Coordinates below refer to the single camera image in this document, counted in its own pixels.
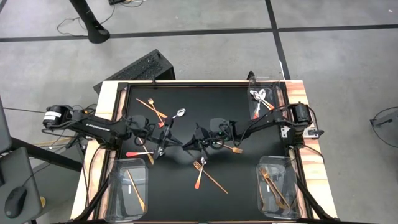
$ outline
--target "silver spoon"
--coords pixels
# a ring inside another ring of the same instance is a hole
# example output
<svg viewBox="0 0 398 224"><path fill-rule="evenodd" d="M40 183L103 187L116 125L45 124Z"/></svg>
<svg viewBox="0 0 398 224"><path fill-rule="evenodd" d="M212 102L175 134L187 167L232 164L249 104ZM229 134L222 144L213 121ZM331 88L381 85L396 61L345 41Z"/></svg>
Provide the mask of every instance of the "silver spoon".
<svg viewBox="0 0 398 224"><path fill-rule="evenodd" d="M267 106L266 103L264 102L264 99L266 98L265 94L264 94L264 97L262 97L258 92L254 91L254 90L250 90L250 93L253 95L255 100L261 101L261 103L263 105Z"/></svg>
<svg viewBox="0 0 398 224"><path fill-rule="evenodd" d="M265 100L266 99L266 90L265 89L261 89L260 92L259 92L259 95L260 95L261 101Z"/></svg>
<svg viewBox="0 0 398 224"><path fill-rule="evenodd" d="M177 111L177 114L173 116L173 119L176 117L184 116L185 114L185 108L181 108Z"/></svg>

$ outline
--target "fork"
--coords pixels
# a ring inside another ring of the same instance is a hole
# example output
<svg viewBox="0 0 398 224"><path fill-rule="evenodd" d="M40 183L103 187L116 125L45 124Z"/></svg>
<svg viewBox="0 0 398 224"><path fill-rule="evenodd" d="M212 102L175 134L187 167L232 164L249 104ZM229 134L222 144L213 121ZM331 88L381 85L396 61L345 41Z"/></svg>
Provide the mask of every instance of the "fork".
<svg viewBox="0 0 398 224"><path fill-rule="evenodd" d="M198 161L193 162L193 166L197 169L200 170L201 168L201 164ZM203 171L203 173L206 174L206 176L213 181L221 190L223 190L226 194L228 194L228 192L219 184L217 183L217 181L215 179L213 179L208 173L206 173L206 171Z"/></svg>
<svg viewBox="0 0 398 224"><path fill-rule="evenodd" d="M264 198L262 197L262 190L261 190L261 186L260 186L260 179L257 179L257 184L259 186L259 190L260 190L260 197L261 197L261 211L266 211L266 201L264 200Z"/></svg>
<svg viewBox="0 0 398 224"><path fill-rule="evenodd" d="M148 99L148 103L153 107L154 111L156 112L157 117L160 119L160 123L163 124L164 122L162 121L162 118L159 115L159 112L157 112L156 108L155 108L155 101L152 98Z"/></svg>
<svg viewBox="0 0 398 224"><path fill-rule="evenodd" d="M222 143L218 142L217 144L219 144L220 146L224 146L230 150L232 150L234 153L238 153L238 154L242 154L243 150L239 149L237 147L231 147L231 146L227 146L227 145L222 145Z"/></svg>
<svg viewBox="0 0 398 224"><path fill-rule="evenodd" d="M285 209L284 204L280 201L280 198L277 196L277 194L275 193L275 190L273 188L273 185L271 185L271 183L268 181L268 173L267 171L265 171L263 168L260 168L260 173L262 174L262 177L264 178L264 180L267 182L269 188L271 189L272 193L274 194L275 197L275 203L278 205L279 208L281 209Z"/></svg>
<svg viewBox="0 0 398 224"><path fill-rule="evenodd" d="M148 107L149 109L155 111L151 106L149 106L148 104L146 104L146 103L143 102L142 100L140 100L140 99L138 99L138 98L136 98L136 100L137 100L138 102L142 103L144 106ZM163 117L163 118L167 118L166 115L162 114L162 113L159 112L159 111L157 112L157 114L158 114L159 116Z"/></svg>
<svg viewBox="0 0 398 224"><path fill-rule="evenodd" d="M284 203L287 205L288 208L290 208L289 203L287 203L285 197L282 195L282 192L280 192L280 190L278 189L278 187L276 186L276 184L271 180L271 178L269 178L269 174L268 172L264 169L263 170L264 173L266 174L266 177L268 178L268 180L271 182L272 186L274 187L274 189L277 191L277 193L279 194L279 196L281 197L281 199L284 201Z"/></svg>
<svg viewBox="0 0 398 224"><path fill-rule="evenodd" d="M205 166L205 164L202 164L201 166L200 166L200 169L199 169L199 176L198 176L198 179L197 179L197 182L195 183L195 188L196 189L199 189L199 186L200 186L200 179L201 179L201 173L203 172L203 167Z"/></svg>

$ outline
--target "black metal stand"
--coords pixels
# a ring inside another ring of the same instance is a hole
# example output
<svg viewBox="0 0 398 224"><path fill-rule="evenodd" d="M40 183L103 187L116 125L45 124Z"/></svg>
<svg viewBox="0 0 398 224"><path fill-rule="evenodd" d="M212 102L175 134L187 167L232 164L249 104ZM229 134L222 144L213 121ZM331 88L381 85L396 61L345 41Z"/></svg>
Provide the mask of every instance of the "black metal stand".
<svg viewBox="0 0 398 224"><path fill-rule="evenodd" d="M374 127L380 127L385 123L390 123L397 119L398 119L398 110L395 110L394 112L384 115L381 118L372 119L371 124Z"/></svg>
<svg viewBox="0 0 398 224"><path fill-rule="evenodd" d="M85 23L88 33L88 40L94 44L105 42L111 34L98 22L86 0L70 0L76 12Z"/></svg>
<svg viewBox="0 0 398 224"><path fill-rule="evenodd" d="M83 167L83 164L81 162L74 161L73 159L58 155L57 153L50 152L48 150L42 149L16 138L11 137L11 141L12 146L9 149L10 151L14 151L20 147L25 147L29 156L46 161L56 166L64 167L70 170L74 170L76 172L81 172L81 168Z"/></svg>

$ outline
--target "computer mouse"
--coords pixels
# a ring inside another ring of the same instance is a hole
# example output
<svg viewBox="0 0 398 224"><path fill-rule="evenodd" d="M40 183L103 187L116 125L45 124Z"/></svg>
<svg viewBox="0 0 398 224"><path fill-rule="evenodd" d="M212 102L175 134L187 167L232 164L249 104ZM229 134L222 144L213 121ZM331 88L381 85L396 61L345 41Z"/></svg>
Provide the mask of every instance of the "computer mouse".
<svg viewBox="0 0 398 224"><path fill-rule="evenodd" d="M4 213L8 218L15 218L21 214L24 208L26 193L26 188L23 186L16 187L10 192L4 206Z"/></svg>

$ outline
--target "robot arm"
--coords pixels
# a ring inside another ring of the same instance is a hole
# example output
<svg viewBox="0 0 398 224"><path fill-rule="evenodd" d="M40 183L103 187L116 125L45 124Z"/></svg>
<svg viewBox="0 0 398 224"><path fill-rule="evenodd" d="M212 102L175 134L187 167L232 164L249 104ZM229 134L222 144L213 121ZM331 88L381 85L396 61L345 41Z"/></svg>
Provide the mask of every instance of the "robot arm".
<svg viewBox="0 0 398 224"><path fill-rule="evenodd" d="M110 121L89 114L87 110L73 110L68 105L54 105L47 108L42 131L70 129L78 134L89 136L106 148L114 148L119 140L128 139L131 134L158 143L152 137L153 129L148 125L148 120L141 116L129 119L121 118L119 121Z"/></svg>
<svg viewBox="0 0 398 224"><path fill-rule="evenodd" d="M284 112L290 113L293 121L287 120L283 116ZM202 158L207 160L207 147L220 149L225 141L233 141L235 146L239 146L252 133L274 125L288 126L290 129L287 132L287 144L296 146L303 144L303 132L311 124L309 107L303 103L281 106L270 110L260 118L249 121L227 121L222 118L214 118L210 121L211 131L197 125L195 134L191 141L183 146L183 150L201 151Z"/></svg>

